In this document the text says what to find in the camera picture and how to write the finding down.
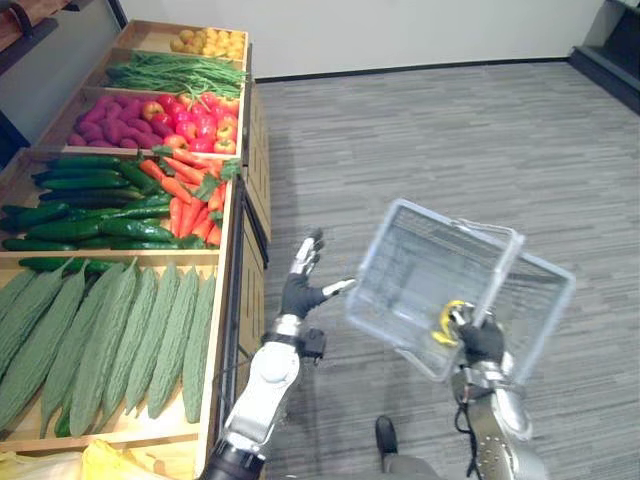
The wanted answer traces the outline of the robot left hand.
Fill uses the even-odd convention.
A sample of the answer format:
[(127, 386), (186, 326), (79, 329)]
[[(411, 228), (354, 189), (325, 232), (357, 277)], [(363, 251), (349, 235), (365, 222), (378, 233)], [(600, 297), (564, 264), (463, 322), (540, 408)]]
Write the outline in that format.
[(313, 229), (302, 241), (283, 287), (282, 315), (293, 315), (303, 320), (314, 308), (356, 285), (357, 280), (353, 277), (346, 277), (323, 287), (310, 285), (310, 274), (320, 259), (323, 246), (323, 231), (320, 228)]

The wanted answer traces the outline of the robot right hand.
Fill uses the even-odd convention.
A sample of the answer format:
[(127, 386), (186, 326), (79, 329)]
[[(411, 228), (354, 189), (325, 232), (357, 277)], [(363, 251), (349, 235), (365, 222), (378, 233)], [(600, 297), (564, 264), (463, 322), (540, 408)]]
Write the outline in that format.
[(486, 320), (480, 328), (474, 326), (464, 316), (468, 310), (466, 304), (455, 305), (448, 313), (455, 338), (463, 344), (466, 363), (475, 365), (489, 362), (500, 365), (505, 353), (503, 332), (490, 320)]

